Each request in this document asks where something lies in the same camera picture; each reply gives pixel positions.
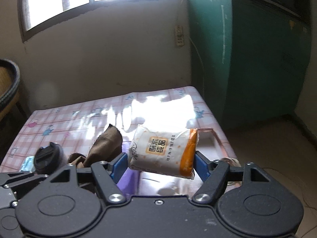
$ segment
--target black rimmed round object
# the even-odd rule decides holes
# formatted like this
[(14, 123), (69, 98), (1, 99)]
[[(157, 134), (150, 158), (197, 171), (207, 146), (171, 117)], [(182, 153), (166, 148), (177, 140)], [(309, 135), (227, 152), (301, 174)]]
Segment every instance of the black rimmed round object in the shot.
[(63, 148), (54, 142), (47, 147), (41, 147), (34, 156), (34, 167), (38, 174), (50, 175), (58, 168), (66, 165)]

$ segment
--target electrical outlet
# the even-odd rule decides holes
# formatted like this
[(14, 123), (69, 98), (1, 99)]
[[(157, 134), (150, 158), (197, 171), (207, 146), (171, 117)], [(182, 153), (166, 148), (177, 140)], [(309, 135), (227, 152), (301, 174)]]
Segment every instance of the electrical outlet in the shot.
[(176, 40), (176, 45), (179, 47), (182, 47), (185, 44), (183, 26), (181, 25), (175, 26), (175, 40)]

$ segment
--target baseboard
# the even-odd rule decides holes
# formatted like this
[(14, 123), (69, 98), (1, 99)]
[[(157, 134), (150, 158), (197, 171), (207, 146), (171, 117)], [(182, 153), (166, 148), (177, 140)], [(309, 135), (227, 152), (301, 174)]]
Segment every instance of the baseboard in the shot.
[(282, 115), (282, 118), (291, 121), (301, 131), (304, 137), (315, 147), (317, 150), (317, 137), (307, 128), (306, 124), (295, 113)]

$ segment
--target orange packaging stripe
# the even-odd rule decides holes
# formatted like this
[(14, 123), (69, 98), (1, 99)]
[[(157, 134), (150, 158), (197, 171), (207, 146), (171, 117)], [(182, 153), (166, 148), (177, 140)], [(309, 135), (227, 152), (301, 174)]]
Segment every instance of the orange packaging stripe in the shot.
[(189, 139), (185, 151), (180, 160), (180, 174), (181, 176), (190, 177), (193, 171), (194, 156), (196, 152), (197, 129), (191, 129)]

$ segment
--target black cup lid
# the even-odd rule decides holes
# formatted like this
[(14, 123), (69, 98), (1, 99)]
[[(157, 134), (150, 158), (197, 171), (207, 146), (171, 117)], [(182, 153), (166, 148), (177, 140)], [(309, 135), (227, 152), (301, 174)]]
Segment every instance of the black cup lid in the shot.
[(54, 142), (50, 142), (47, 147), (40, 147), (34, 156), (34, 167), (38, 174), (50, 175), (60, 164), (63, 154), (62, 147)]

